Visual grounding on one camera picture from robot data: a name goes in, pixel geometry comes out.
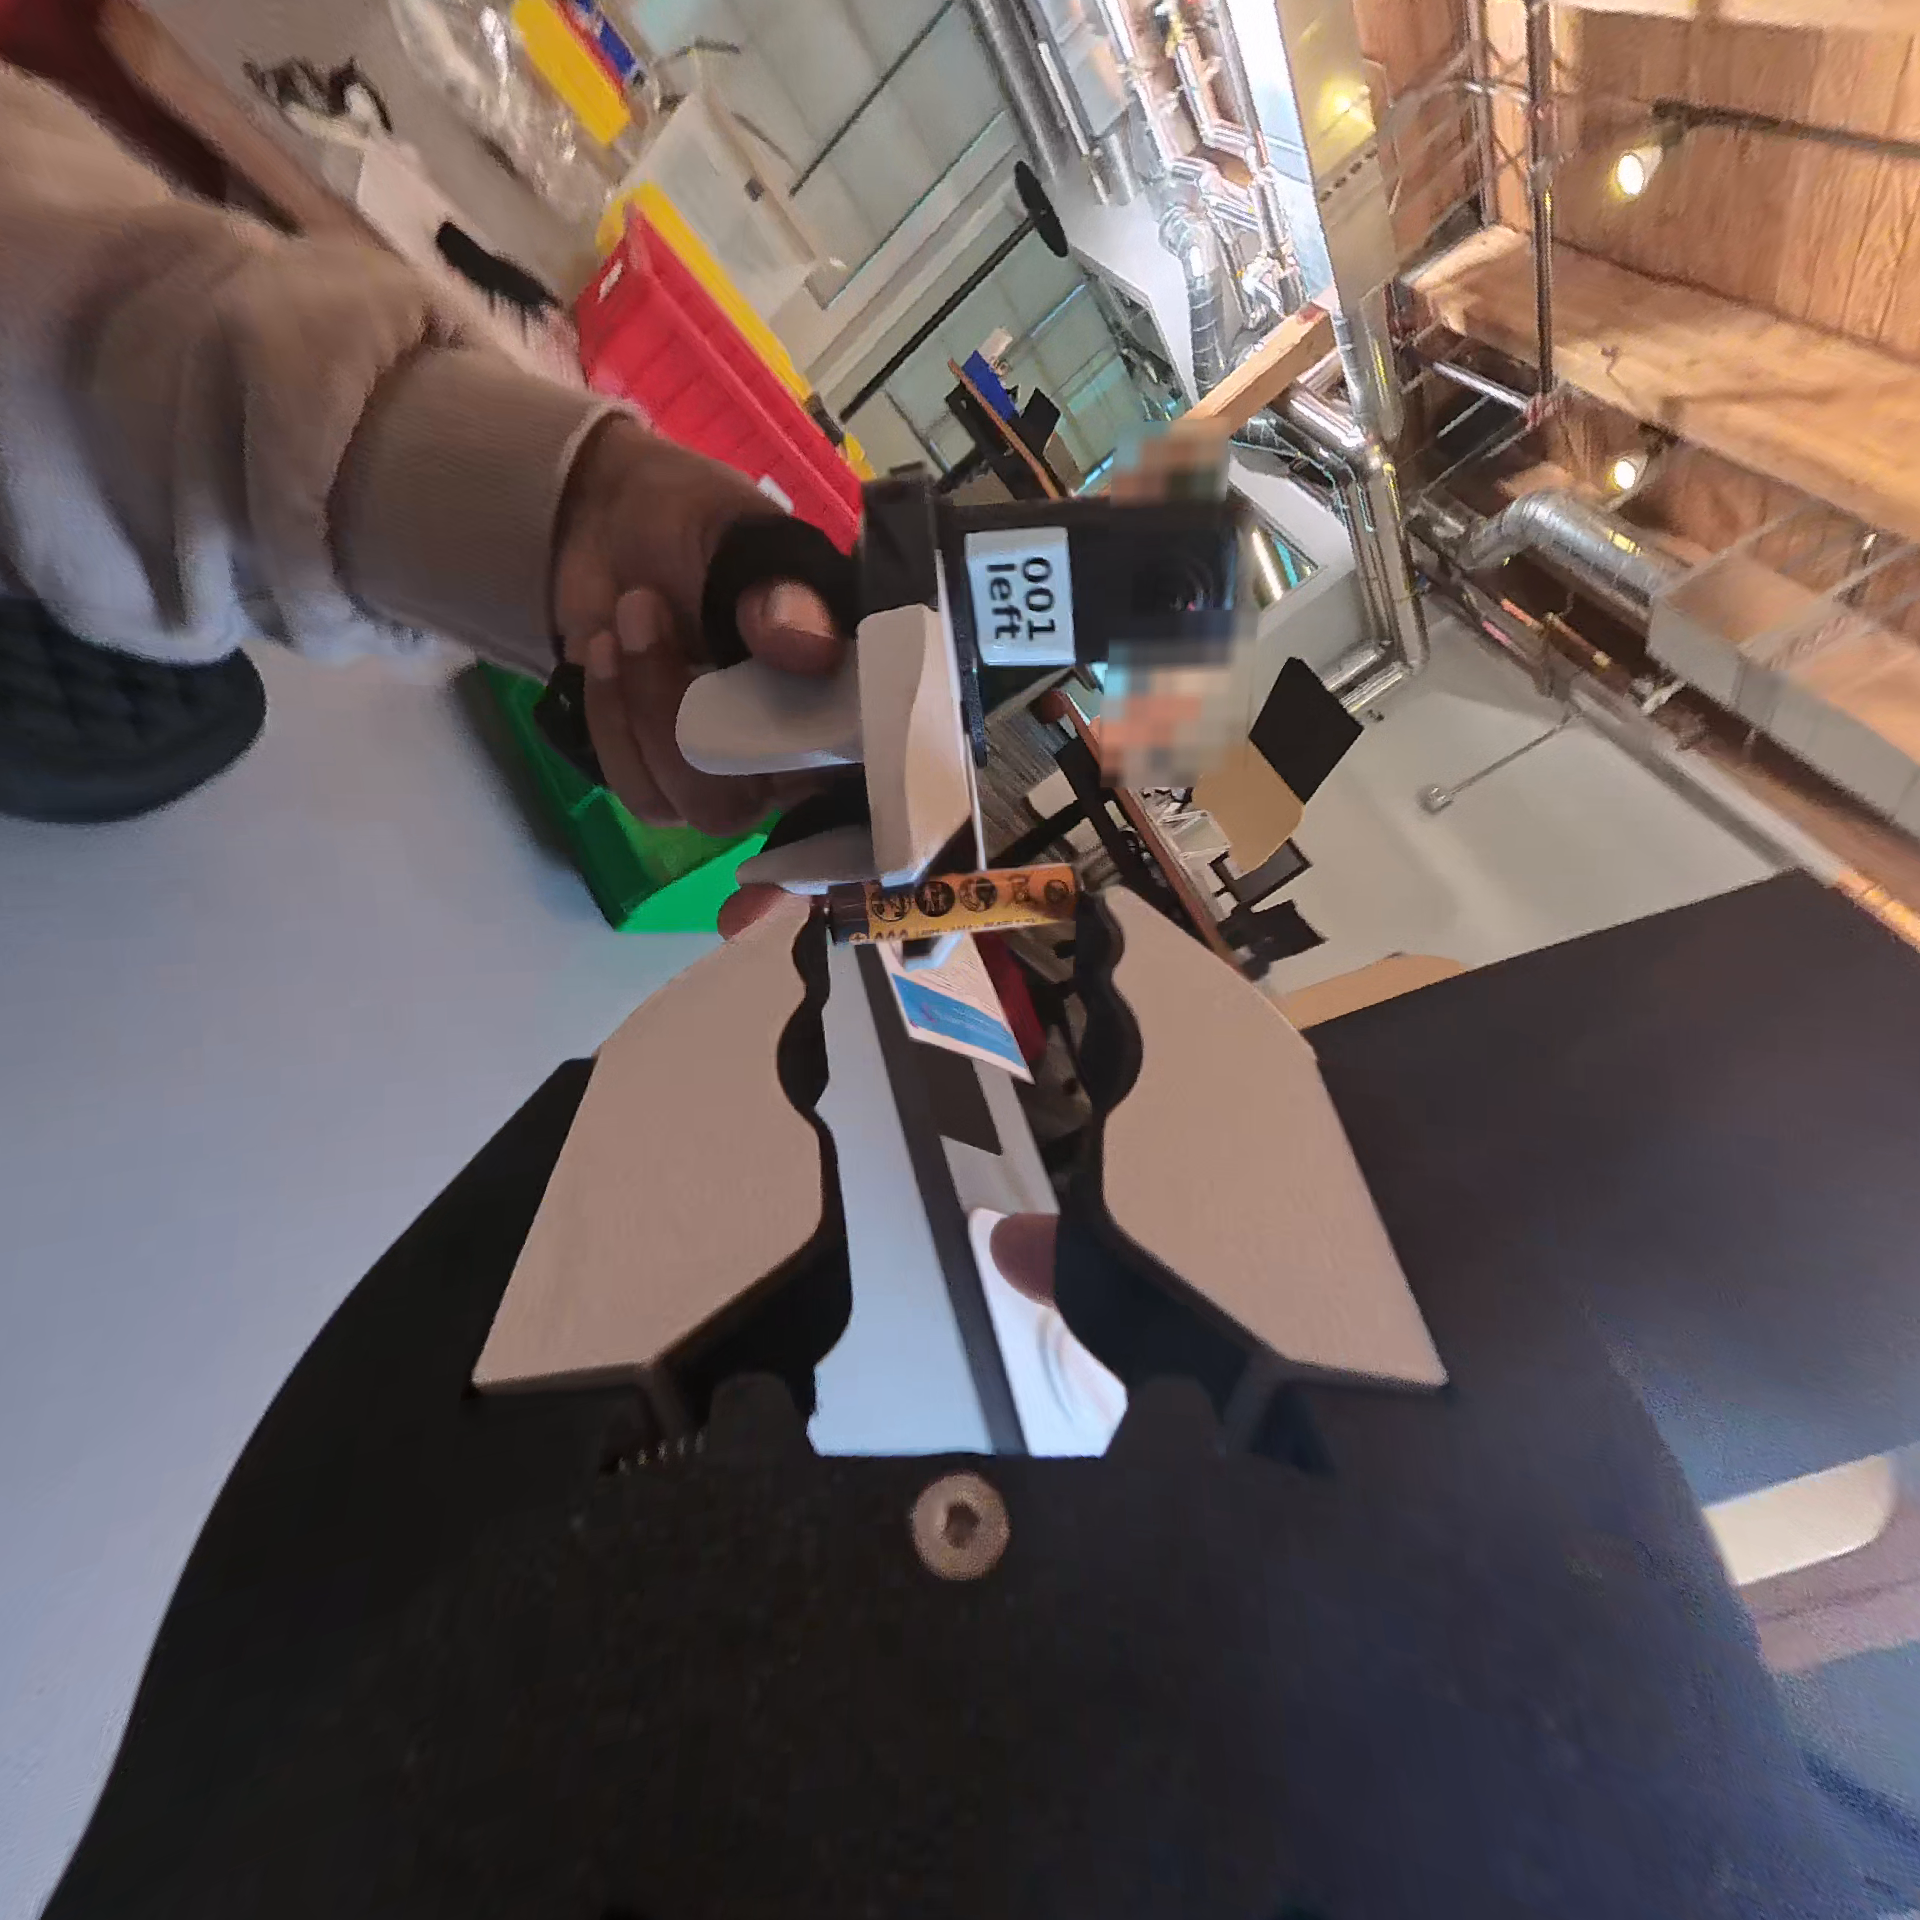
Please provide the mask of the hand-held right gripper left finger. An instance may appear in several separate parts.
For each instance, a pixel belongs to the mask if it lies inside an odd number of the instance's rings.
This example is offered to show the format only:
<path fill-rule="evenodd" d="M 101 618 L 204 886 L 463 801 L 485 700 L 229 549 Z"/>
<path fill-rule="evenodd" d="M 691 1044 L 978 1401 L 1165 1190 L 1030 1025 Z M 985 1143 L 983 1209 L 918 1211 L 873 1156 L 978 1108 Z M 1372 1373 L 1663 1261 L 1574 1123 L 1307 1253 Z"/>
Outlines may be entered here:
<path fill-rule="evenodd" d="M 830 951 L 776 898 L 593 1051 L 534 1221 L 473 1361 L 477 1392 L 673 1380 L 795 1307 L 833 1253 Z"/>

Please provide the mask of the silver ventilation duct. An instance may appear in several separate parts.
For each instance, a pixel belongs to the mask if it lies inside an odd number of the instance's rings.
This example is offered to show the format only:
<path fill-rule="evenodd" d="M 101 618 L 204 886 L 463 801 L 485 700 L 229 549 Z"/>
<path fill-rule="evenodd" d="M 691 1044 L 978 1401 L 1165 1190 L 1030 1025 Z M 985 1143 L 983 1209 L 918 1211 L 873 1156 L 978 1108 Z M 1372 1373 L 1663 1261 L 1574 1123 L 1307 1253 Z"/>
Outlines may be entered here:
<path fill-rule="evenodd" d="M 1510 559 L 1533 559 L 1590 593 L 1650 603 L 1670 582 L 1670 562 L 1650 552 L 1616 519 L 1562 490 L 1523 493 L 1484 516 L 1458 543 L 1462 571 L 1493 571 Z"/>

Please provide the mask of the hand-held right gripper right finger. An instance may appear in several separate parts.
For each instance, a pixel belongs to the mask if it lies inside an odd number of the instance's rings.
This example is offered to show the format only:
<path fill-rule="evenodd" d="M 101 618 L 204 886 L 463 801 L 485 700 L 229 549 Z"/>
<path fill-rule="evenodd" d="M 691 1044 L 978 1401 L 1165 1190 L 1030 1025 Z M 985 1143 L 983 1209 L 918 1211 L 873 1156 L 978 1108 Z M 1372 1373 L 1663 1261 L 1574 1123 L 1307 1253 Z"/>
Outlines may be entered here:
<path fill-rule="evenodd" d="M 1078 914 L 1085 1217 L 1294 1375 L 1432 1393 L 1446 1365 L 1307 1034 L 1136 893 Z"/>

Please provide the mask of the person's left forearm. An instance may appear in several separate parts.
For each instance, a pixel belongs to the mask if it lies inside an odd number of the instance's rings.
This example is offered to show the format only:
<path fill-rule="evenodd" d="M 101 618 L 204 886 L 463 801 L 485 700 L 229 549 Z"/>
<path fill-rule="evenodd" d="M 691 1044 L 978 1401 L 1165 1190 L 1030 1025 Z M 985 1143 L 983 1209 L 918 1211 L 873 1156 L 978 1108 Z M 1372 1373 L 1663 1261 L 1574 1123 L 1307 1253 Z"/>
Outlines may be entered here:
<path fill-rule="evenodd" d="M 645 454 L 390 252 L 193 198 L 3 68 L 3 602 L 157 664 L 540 671 Z"/>

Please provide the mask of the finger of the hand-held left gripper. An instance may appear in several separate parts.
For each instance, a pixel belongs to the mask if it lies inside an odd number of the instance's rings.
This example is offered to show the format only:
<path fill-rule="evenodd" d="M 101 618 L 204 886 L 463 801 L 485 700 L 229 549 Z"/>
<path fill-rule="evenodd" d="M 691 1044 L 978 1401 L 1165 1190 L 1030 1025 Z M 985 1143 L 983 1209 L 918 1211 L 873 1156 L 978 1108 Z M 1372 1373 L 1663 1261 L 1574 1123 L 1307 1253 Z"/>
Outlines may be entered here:
<path fill-rule="evenodd" d="M 955 648 L 943 549 L 933 549 L 933 618 L 933 826 L 941 831 L 933 840 L 933 872 L 961 876 L 983 867 L 985 822 L 967 705 L 973 671 Z"/>
<path fill-rule="evenodd" d="M 883 886 L 933 872 L 933 638 L 926 603 L 870 612 L 859 624 L 859 749 Z"/>

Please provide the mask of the dark quilted clothing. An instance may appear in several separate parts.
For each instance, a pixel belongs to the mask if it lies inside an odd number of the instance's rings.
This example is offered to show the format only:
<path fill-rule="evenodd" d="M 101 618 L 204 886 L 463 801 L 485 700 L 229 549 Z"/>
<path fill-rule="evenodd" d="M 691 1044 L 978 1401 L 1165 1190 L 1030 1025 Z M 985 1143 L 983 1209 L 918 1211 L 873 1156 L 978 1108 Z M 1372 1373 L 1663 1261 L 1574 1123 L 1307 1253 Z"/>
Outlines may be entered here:
<path fill-rule="evenodd" d="M 267 724 L 248 652 L 157 664 L 3 602 L 3 818 L 53 826 L 144 820 L 219 780 Z"/>

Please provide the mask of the person's left hand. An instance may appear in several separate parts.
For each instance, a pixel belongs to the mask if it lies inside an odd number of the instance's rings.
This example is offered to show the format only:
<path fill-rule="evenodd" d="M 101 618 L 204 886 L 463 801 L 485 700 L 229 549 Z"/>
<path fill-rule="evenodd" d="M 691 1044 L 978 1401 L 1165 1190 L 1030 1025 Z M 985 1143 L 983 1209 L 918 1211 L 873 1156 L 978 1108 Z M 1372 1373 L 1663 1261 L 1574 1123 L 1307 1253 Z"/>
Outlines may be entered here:
<path fill-rule="evenodd" d="M 608 417 L 565 482 L 552 618 L 609 793 L 661 831 L 741 835 L 807 798 L 804 774 L 720 776 L 685 760 L 678 710 L 716 671 L 700 593 L 731 525 L 781 516 L 731 467 Z"/>

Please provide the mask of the black and tan chair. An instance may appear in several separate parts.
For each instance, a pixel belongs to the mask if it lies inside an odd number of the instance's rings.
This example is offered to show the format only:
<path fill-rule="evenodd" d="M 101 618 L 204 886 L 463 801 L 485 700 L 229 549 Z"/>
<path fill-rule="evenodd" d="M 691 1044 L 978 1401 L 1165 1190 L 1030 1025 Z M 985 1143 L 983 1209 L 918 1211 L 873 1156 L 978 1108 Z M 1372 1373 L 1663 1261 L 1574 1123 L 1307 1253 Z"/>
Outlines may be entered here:
<path fill-rule="evenodd" d="M 1301 661 L 1285 661 L 1251 734 L 1191 793 L 1224 835 L 1211 858 L 1226 898 L 1217 934 L 1251 980 L 1326 941 L 1288 896 L 1312 870 L 1299 826 L 1358 739 L 1360 721 L 1343 700 Z"/>

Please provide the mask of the red stacked storage bin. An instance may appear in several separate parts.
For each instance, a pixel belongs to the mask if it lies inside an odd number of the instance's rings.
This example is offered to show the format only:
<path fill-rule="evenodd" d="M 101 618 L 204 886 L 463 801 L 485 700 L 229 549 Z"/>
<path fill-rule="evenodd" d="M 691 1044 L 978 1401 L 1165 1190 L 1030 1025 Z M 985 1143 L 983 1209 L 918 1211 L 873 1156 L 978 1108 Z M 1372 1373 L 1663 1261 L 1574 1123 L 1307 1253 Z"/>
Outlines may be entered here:
<path fill-rule="evenodd" d="M 794 382 L 651 219 L 630 207 L 573 302 L 581 374 L 650 427 L 736 471 L 776 506 L 853 552 L 863 478 Z"/>

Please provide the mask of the silver ventilation pipe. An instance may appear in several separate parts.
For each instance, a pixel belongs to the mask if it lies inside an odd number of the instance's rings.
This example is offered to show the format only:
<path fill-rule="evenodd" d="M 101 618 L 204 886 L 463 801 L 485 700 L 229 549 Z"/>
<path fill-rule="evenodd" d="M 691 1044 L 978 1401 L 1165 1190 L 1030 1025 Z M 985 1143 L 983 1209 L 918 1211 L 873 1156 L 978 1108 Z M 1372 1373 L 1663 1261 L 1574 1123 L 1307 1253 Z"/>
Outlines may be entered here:
<path fill-rule="evenodd" d="M 1404 538 L 1396 467 L 1384 440 L 1343 400 L 1322 395 L 1308 380 L 1282 391 L 1272 417 L 1285 444 L 1332 478 L 1372 638 L 1372 664 L 1347 671 L 1338 695 L 1375 700 L 1418 675 L 1430 655 L 1423 602 Z"/>

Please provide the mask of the orange and black battery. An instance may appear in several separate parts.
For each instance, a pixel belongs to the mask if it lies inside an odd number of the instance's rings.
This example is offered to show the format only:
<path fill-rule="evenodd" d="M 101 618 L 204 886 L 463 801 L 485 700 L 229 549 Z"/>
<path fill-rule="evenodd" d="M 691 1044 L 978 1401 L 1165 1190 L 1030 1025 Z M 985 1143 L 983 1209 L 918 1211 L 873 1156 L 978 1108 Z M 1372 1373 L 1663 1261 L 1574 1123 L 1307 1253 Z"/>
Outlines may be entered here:
<path fill-rule="evenodd" d="M 840 883 L 827 896 L 835 944 L 913 944 L 1067 925 L 1079 886 L 1069 867 L 983 870 L 919 883 Z"/>

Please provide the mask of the green plastic bin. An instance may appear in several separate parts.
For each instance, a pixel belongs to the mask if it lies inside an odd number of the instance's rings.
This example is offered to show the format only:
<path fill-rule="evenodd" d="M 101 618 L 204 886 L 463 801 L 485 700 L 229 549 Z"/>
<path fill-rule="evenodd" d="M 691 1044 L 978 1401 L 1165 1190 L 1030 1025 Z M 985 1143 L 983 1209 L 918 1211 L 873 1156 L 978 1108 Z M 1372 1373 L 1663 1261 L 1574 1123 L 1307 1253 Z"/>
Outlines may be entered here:
<path fill-rule="evenodd" d="M 639 822 L 583 780 L 534 724 L 539 684 L 490 664 L 463 667 L 449 694 L 533 840 L 567 870 L 618 934 L 716 934 L 736 870 L 769 822 L 709 835 Z"/>

